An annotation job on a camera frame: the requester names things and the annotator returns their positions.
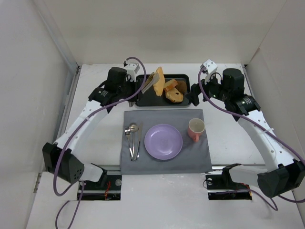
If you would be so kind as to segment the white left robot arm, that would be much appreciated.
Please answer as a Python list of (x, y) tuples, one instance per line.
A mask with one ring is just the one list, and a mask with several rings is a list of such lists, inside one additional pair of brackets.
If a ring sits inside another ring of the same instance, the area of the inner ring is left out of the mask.
[(129, 101), (136, 92), (135, 76), (138, 63), (112, 67), (106, 81), (89, 95), (85, 107), (74, 123), (54, 143), (46, 143), (42, 154), (46, 170), (70, 184), (79, 180), (101, 183), (106, 171), (91, 163), (81, 162), (79, 156), (83, 143), (97, 124), (119, 101)]

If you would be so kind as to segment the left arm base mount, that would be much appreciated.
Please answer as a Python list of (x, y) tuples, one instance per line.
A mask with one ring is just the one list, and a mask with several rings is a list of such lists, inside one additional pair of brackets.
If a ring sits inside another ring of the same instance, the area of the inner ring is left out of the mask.
[(108, 175), (105, 183), (100, 186), (97, 183), (86, 181), (81, 200), (87, 201), (117, 201), (121, 200), (121, 175)]

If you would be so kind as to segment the metal tongs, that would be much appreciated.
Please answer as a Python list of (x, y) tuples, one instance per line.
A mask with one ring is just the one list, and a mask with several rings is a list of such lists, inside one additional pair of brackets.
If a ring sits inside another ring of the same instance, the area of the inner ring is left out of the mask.
[(155, 83), (159, 81), (158, 73), (151, 73), (150, 76), (145, 80), (145, 84), (143, 85), (141, 91), (131, 100), (128, 101), (129, 107), (133, 107), (141, 98), (144, 93), (146, 93)]

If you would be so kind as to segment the long golden bread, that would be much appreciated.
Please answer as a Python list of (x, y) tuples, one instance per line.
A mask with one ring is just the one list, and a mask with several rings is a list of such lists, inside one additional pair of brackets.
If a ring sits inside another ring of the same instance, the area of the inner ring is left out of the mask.
[(153, 79), (154, 79), (153, 89), (155, 91), (155, 94), (157, 96), (162, 96), (163, 88), (165, 84), (165, 78), (162, 67), (157, 68), (157, 70), (154, 73)]

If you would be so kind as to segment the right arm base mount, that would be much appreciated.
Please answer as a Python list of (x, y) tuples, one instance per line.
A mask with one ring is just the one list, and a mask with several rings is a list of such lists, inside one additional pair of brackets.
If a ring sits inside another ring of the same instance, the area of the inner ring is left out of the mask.
[(248, 189), (248, 185), (225, 180), (222, 174), (207, 174), (203, 185), (209, 200), (252, 200), (250, 191), (241, 191)]

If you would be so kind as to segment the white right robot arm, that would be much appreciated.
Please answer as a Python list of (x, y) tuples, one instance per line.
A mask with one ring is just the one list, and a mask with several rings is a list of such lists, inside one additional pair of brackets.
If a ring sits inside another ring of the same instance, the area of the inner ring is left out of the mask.
[(242, 164), (232, 164), (223, 168), (222, 180), (227, 189), (234, 183), (245, 183), (258, 187), (269, 197), (281, 197), (283, 193), (300, 186), (305, 178), (305, 161), (290, 146), (280, 140), (264, 119), (258, 102), (244, 93), (244, 75), (235, 68), (223, 71), (221, 80), (217, 80), (216, 69), (201, 67), (198, 83), (191, 86), (186, 95), (195, 106), (199, 104), (199, 94), (203, 100), (212, 98), (224, 102), (222, 112), (230, 114), (250, 136), (261, 154), (265, 169), (246, 168)]

